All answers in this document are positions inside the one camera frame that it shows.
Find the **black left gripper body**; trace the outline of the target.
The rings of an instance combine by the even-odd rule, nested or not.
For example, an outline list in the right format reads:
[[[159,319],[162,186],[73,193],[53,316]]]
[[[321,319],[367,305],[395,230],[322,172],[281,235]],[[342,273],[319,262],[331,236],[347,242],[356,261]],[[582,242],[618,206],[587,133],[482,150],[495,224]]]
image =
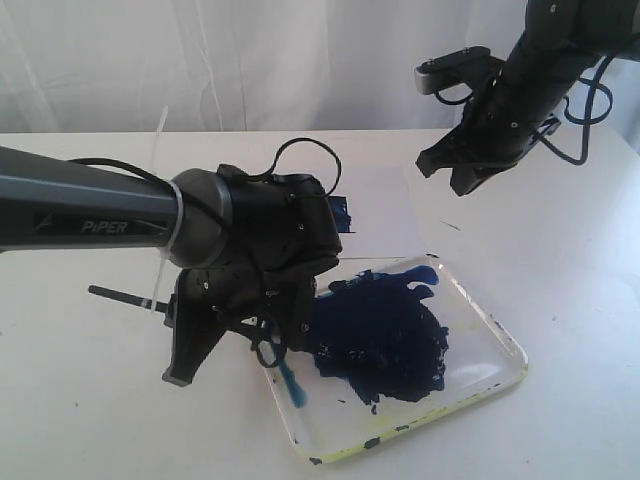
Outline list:
[[[180,266],[172,294],[172,326],[176,313],[211,309],[226,333],[247,338],[252,350],[269,341],[278,355],[292,351],[286,344],[287,290],[302,277],[320,274],[319,252],[296,254],[280,266],[253,266],[242,252],[218,264]],[[307,339],[308,349],[294,352],[314,352],[316,342],[309,332]]]

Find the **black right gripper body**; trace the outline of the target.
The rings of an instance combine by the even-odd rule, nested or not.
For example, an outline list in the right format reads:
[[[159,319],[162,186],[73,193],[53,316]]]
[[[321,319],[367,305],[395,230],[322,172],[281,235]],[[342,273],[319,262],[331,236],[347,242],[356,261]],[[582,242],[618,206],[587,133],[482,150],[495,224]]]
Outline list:
[[[574,83],[574,46],[562,43],[540,50],[519,40],[464,121],[473,154],[500,164],[519,157],[530,131],[548,118]]]

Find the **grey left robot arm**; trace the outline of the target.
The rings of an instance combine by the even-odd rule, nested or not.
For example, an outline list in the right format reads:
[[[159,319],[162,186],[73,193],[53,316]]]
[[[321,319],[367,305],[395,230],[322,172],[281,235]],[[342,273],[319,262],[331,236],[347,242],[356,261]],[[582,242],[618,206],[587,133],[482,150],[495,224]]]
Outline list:
[[[57,160],[1,151],[3,251],[155,247],[180,268],[164,307],[173,331],[166,382],[189,385],[222,336],[262,343],[278,366],[317,353],[317,277],[341,243],[321,183],[309,174],[251,175],[232,165],[172,180],[111,159]]]

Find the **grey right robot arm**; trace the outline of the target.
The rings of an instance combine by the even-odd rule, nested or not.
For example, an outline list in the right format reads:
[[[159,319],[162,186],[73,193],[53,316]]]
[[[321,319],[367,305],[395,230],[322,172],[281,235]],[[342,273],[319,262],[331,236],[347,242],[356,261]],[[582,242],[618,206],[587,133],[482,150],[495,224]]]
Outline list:
[[[584,164],[590,130],[604,119],[593,113],[595,95],[611,94],[601,78],[616,58],[639,58],[638,2],[528,2],[524,31],[506,60],[475,46],[416,68],[423,95],[439,97],[458,85],[470,90],[457,102],[460,124],[419,154],[417,168],[424,177],[450,170],[452,190],[465,196],[539,143],[570,164]],[[567,118],[582,128],[581,152],[573,158],[548,138],[560,125],[554,109],[577,83],[589,91],[583,115]]]

